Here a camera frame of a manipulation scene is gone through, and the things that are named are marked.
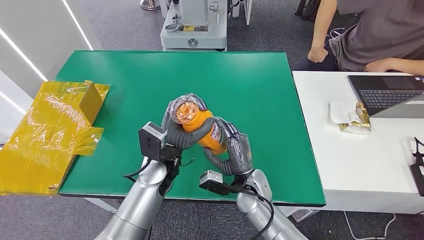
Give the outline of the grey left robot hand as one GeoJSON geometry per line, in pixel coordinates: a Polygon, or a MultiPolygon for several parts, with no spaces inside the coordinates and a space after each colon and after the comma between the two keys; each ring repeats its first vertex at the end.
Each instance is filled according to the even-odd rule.
{"type": "Polygon", "coordinates": [[[216,121],[213,117],[208,117],[200,127],[192,132],[188,132],[184,130],[181,124],[176,123],[170,117],[170,108],[173,102],[172,100],[168,103],[162,118],[161,127],[167,131],[166,141],[168,144],[180,150],[187,150],[205,137],[212,130],[216,121]]]}

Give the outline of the person's right hand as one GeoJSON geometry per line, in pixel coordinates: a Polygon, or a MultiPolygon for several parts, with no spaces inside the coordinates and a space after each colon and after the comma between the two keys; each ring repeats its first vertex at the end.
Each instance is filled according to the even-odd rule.
{"type": "Polygon", "coordinates": [[[322,63],[329,52],[323,46],[312,46],[307,58],[314,63],[322,63]]]}

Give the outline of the person's left hand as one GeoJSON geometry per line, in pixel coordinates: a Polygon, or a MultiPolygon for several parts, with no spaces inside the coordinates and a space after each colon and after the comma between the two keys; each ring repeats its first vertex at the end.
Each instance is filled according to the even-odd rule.
{"type": "Polygon", "coordinates": [[[374,62],[371,62],[367,64],[364,67],[364,72],[372,72],[372,73],[385,73],[389,70],[391,70],[391,64],[392,59],[391,58],[385,58],[381,60],[377,60],[374,62]]]}

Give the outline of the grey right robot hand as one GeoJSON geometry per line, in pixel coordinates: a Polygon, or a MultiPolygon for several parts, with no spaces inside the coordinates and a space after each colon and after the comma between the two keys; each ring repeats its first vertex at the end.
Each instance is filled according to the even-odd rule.
{"type": "Polygon", "coordinates": [[[233,123],[221,117],[213,117],[212,121],[222,132],[228,159],[221,160],[208,147],[203,148],[205,157],[226,176],[251,172],[254,167],[248,135],[240,132],[233,123]]]}

